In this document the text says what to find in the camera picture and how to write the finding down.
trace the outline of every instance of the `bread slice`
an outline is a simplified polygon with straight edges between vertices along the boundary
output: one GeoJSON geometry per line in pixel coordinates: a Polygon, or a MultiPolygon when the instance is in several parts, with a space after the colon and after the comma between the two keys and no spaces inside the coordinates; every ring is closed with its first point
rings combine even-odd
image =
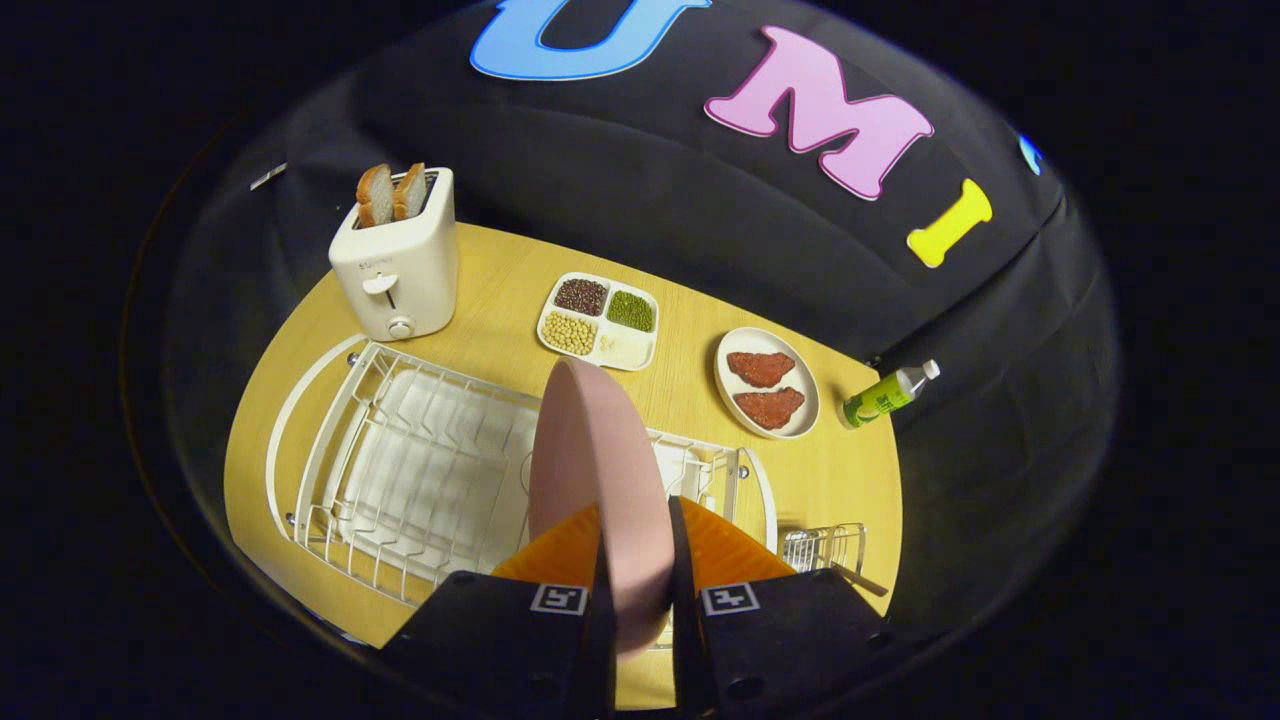
{"type": "Polygon", "coordinates": [[[426,172],[422,163],[413,163],[396,186],[394,215],[407,220],[422,211],[426,204],[426,172]]]}
{"type": "Polygon", "coordinates": [[[360,227],[367,228],[392,222],[394,193],[392,169],[385,163],[365,170],[360,184],[356,186],[356,201],[360,202],[360,227]]]}

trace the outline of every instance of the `raw meat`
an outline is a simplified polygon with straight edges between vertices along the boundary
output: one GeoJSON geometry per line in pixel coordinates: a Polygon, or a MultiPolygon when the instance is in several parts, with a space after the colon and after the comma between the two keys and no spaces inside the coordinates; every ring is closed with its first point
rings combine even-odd
{"type": "Polygon", "coordinates": [[[733,402],[753,423],[776,430],[791,420],[791,414],[804,405],[804,393],[790,387],[777,392],[740,392],[733,402]]]}
{"type": "Polygon", "coordinates": [[[730,352],[727,360],[728,369],[751,387],[773,387],[796,366],[796,361],[785,352],[730,352]]]}

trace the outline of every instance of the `bottle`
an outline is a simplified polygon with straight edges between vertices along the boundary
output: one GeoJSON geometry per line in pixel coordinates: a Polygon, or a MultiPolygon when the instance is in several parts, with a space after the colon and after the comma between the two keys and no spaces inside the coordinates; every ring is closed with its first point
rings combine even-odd
{"type": "Polygon", "coordinates": [[[840,420],[846,428],[860,428],[881,415],[905,406],[920,395],[924,383],[937,378],[942,370],[929,360],[920,368],[902,368],[881,378],[872,387],[850,397],[840,407],[840,420]]]}

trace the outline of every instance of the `white plate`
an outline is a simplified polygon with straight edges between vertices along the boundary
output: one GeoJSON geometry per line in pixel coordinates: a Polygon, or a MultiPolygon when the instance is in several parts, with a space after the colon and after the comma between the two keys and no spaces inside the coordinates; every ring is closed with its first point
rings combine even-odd
{"type": "Polygon", "coordinates": [[[746,425],[746,428],[755,434],[781,439],[795,439],[812,430],[814,423],[818,421],[818,410],[822,406],[822,400],[818,395],[818,383],[813,379],[813,373],[809,372],[809,365],[804,361],[804,357],[800,357],[800,354],[796,352],[794,347],[787,345],[781,337],[768,331],[762,331],[760,328],[737,328],[736,331],[730,331],[723,338],[721,338],[719,346],[716,348],[716,384],[719,387],[721,400],[724,401],[724,406],[728,407],[728,411],[737,418],[739,423],[746,425]],[[753,387],[746,384],[742,378],[737,377],[728,369],[730,352],[760,352],[763,355],[785,352],[796,361],[796,366],[787,370],[787,374],[782,375],[778,384],[773,387],[753,387]],[[767,430],[755,424],[755,421],[748,418],[746,413],[742,413],[742,409],[733,402],[733,396],[740,392],[773,392],[785,387],[792,387],[803,392],[804,405],[797,407],[796,411],[791,414],[791,419],[787,420],[786,425],[782,425],[776,430],[767,430]]]}
{"type": "Polygon", "coordinates": [[[620,283],[618,281],[611,281],[609,278],[591,275],[588,273],[564,273],[563,275],[559,277],[558,281],[556,281],[556,284],[552,286],[552,291],[547,293],[547,301],[543,302],[543,311],[541,314],[538,315],[536,332],[539,342],[547,346],[548,350],[553,350],[556,352],[559,352],[561,355],[580,357],[593,365],[599,365],[602,368],[617,368],[618,370],[643,370],[649,366],[649,363],[653,363],[654,352],[658,348],[658,319],[659,319],[658,301],[654,300],[652,295],[637,287],[632,287],[626,283],[620,283]],[[570,310],[568,307],[561,307],[559,305],[556,305],[556,293],[559,292],[561,286],[564,284],[564,281],[571,281],[575,278],[594,281],[604,286],[607,293],[604,295],[604,307],[600,310],[599,315],[586,315],[582,313],[577,313],[575,310],[570,310]],[[649,304],[649,307],[653,309],[652,331],[649,332],[637,331],[635,328],[628,328],[626,325],[609,320],[608,318],[609,302],[613,302],[613,296],[621,291],[630,292],[631,295],[635,295],[636,297],[640,297],[641,300],[649,304]],[[568,350],[562,350],[559,347],[556,347],[554,345],[548,342],[545,337],[543,337],[543,323],[547,322],[547,315],[550,315],[553,311],[562,313],[564,315],[568,315],[570,318],[582,318],[590,322],[593,325],[595,325],[595,341],[591,343],[591,352],[588,352],[586,355],[570,352],[568,350]],[[600,348],[600,340],[603,337],[621,338],[623,342],[630,341],[645,346],[644,361],[628,365],[625,363],[609,360],[607,354],[600,348]]]}

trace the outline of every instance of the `pink letter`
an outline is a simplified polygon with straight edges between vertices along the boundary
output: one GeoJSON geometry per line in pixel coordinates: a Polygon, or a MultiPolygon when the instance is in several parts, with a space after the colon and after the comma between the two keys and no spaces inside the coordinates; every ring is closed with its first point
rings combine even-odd
{"type": "Polygon", "coordinates": [[[768,137],[777,132],[773,110],[791,94],[791,151],[805,152],[842,135],[856,133],[840,150],[823,152],[818,165],[831,179],[865,200],[881,193],[881,181],[933,126],[896,95],[845,101],[840,60],[817,42],[773,26],[760,28],[773,42],[764,60],[730,97],[704,106],[713,120],[768,137]]]}

